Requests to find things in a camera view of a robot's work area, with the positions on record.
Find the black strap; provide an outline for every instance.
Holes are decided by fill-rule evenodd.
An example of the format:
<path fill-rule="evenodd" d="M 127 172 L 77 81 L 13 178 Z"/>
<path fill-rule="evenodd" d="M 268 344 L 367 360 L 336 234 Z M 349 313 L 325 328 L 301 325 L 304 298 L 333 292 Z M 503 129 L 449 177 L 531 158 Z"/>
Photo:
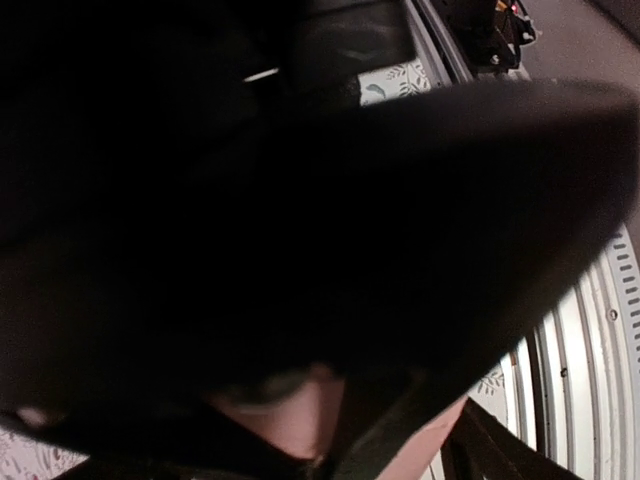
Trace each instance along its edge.
<path fill-rule="evenodd" d="M 331 480 L 371 480 L 396 456 L 407 439 L 435 415 L 428 402 L 430 382 L 425 373 L 412 373 L 404 393 L 359 439 L 338 463 Z"/>
<path fill-rule="evenodd" d="M 530 449 L 472 399 L 468 400 L 450 438 L 453 445 L 466 450 L 489 480 L 580 480 Z"/>
<path fill-rule="evenodd" d="M 404 398 L 413 380 L 405 370 L 348 375 L 329 458 L 341 459 L 348 455 L 372 425 Z"/>

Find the floral pattern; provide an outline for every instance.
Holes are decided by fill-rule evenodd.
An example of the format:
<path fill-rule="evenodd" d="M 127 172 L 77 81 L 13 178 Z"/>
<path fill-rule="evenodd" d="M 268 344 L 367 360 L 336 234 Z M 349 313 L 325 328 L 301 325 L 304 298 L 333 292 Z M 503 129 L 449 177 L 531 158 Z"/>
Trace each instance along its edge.
<path fill-rule="evenodd" d="M 394 65 L 358 77 L 360 104 L 372 105 L 392 98 L 426 92 L 431 84 L 420 60 Z"/>
<path fill-rule="evenodd" d="M 0 430 L 0 479 L 50 480 L 87 457 Z"/>
<path fill-rule="evenodd" d="M 507 424 L 507 395 L 504 389 L 504 372 L 500 365 L 482 377 L 469 391 L 469 396 L 503 425 Z"/>

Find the black fabric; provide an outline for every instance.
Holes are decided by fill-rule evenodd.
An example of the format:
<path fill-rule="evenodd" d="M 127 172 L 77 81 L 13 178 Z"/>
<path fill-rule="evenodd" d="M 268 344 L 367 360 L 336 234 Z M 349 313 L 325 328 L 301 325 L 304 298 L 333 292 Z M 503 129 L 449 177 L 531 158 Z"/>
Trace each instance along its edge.
<path fill-rule="evenodd" d="M 215 437 L 202 396 L 314 361 L 427 372 L 426 423 L 622 220 L 627 92 L 474 85 L 357 110 L 352 79 L 326 111 L 268 117 L 243 82 L 266 5 L 0 7 L 3 424 L 235 468 L 245 440 Z M 34 432 L 24 405 L 69 415 Z"/>
<path fill-rule="evenodd" d="M 398 403 L 404 404 L 414 383 L 413 376 L 402 369 L 346 376 L 338 423 L 326 455 L 331 469 L 351 454 L 354 445 L 366 442 L 372 428 L 392 415 Z"/>
<path fill-rule="evenodd" d="M 464 447 L 450 441 L 450 439 L 442 444 L 440 458 L 444 480 L 482 480 L 484 478 L 469 458 Z"/>
<path fill-rule="evenodd" d="M 580 480 L 514 437 L 473 399 L 465 405 L 450 442 L 461 446 L 488 480 Z"/>
<path fill-rule="evenodd" d="M 122 466 L 89 459 L 56 477 L 58 480 L 181 480 L 179 475 L 162 474 L 153 469 Z M 247 480 L 246 477 L 229 480 Z"/>

